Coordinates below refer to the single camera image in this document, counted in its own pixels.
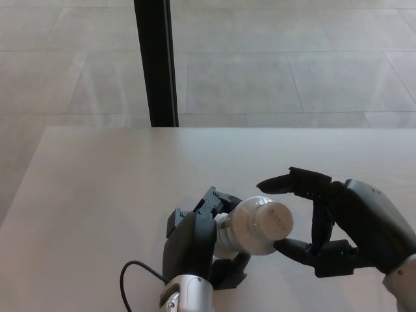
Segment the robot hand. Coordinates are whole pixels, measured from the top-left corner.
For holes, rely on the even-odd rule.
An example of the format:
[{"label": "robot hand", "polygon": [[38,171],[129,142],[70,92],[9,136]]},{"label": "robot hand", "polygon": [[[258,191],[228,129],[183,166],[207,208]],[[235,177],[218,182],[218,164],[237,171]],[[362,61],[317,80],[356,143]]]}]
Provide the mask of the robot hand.
[{"label": "robot hand", "polygon": [[213,292],[234,289],[246,277],[250,255],[213,262],[215,216],[230,213],[240,199],[211,187],[192,211],[177,208],[166,228],[162,274],[169,281],[159,302],[161,312],[213,312]]},{"label": "robot hand", "polygon": [[[416,234],[383,192],[357,180],[332,182],[298,168],[257,187],[267,194],[294,193],[313,201],[312,243],[283,239],[275,242],[277,251],[314,267],[319,278],[376,267],[386,274],[383,284],[398,306],[416,312]],[[347,240],[330,241],[335,223],[357,248]]]}]

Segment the black metal frame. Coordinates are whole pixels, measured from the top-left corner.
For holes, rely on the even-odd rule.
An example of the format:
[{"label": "black metal frame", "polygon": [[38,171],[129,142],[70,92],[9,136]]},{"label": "black metal frame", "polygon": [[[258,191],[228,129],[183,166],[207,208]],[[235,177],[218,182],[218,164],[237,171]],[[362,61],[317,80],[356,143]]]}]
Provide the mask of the black metal frame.
[{"label": "black metal frame", "polygon": [[134,0],[152,127],[179,127],[169,0]]}]

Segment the table surface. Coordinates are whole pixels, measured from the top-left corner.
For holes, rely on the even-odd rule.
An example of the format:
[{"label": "table surface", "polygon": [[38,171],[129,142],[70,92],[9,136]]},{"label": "table surface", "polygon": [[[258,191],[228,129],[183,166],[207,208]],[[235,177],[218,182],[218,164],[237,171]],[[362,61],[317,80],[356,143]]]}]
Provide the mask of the table surface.
[{"label": "table surface", "polygon": [[[416,228],[416,131],[89,129],[45,132],[0,229],[0,311],[125,311],[118,279],[136,259],[161,270],[166,219],[211,186],[240,198],[290,166],[382,189]],[[312,204],[292,195],[292,238],[310,240]],[[335,239],[346,237],[336,229]],[[373,268],[317,279],[281,254],[254,257],[216,311],[395,311]],[[133,311],[158,311],[162,283],[126,275]]]}]

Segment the plastic bottle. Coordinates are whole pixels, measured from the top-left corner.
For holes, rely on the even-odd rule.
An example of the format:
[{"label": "plastic bottle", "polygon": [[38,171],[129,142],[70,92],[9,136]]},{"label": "plastic bottle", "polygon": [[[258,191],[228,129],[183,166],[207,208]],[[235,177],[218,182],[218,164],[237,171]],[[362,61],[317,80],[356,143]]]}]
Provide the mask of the plastic bottle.
[{"label": "plastic bottle", "polygon": [[267,197],[242,201],[229,214],[220,214],[217,222],[217,257],[224,252],[268,255],[276,251],[273,243],[286,238],[293,228],[293,215],[282,203]]}]

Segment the gray floor tile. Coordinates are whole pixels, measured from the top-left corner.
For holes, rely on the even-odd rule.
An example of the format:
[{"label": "gray floor tile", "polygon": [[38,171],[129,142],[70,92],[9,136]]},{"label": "gray floor tile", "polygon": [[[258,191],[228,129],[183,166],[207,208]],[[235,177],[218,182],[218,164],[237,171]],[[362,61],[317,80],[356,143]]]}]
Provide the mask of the gray floor tile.
[{"label": "gray floor tile", "polygon": [[0,224],[43,132],[41,115],[0,115]]},{"label": "gray floor tile", "polygon": [[179,114],[180,127],[246,127],[245,114]]},{"label": "gray floor tile", "polygon": [[175,54],[177,111],[187,112],[188,55]]},{"label": "gray floor tile", "polygon": [[59,51],[138,51],[135,11],[64,8],[45,46]]},{"label": "gray floor tile", "polygon": [[289,53],[306,112],[416,111],[382,52]]},{"label": "gray floor tile", "polygon": [[415,0],[351,0],[354,8],[416,8]]},{"label": "gray floor tile", "polygon": [[248,127],[366,128],[362,112],[316,112],[296,114],[247,114]]},{"label": "gray floor tile", "polygon": [[107,0],[0,0],[0,7],[105,7]]},{"label": "gray floor tile", "polygon": [[301,112],[285,54],[198,53],[188,60],[192,113]]},{"label": "gray floor tile", "polygon": [[59,13],[59,8],[0,8],[0,50],[40,50]]},{"label": "gray floor tile", "polygon": [[172,7],[175,52],[235,51],[230,10]]},{"label": "gray floor tile", "polygon": [[68,112],[147,113],[140,53],[89,53]]},{"label": "gray floor tile", "polygon": [[416,112],[366,112],[372,128],[416,128]]},{"label": "gray floor tile", "polygon": [[0,53],[0,113],[66,112],[86,53]]},{"label": "gray floor tile", "polygon": [[314,10],[234,10],[239,51],[327,51]]},{"label": "gray floor tile", "polygon": [[385,52],[411,96],[416,99],[416,52]]},{"label": "gray floor tile", "polygon": [[321,10],[335,50],[413,50],[416,34],[397,10]]},{"label": "gray floor tile", "polygon": [[113,8],[133,8],[135,4],[134,0],[108,0],[107,6]]},{"label": "gray floor tile", "polygon": [[191,8],[351,8],[350,0],[190,0]]},{"label": "gray floor tile", "polygon": [[125,114],[50,114],[45,126],[124,127]]},{"label": "gray floor tile", "polygon": [[126,128],[149,128],[151,127],[149,114],[128,114],[125,126]]}]

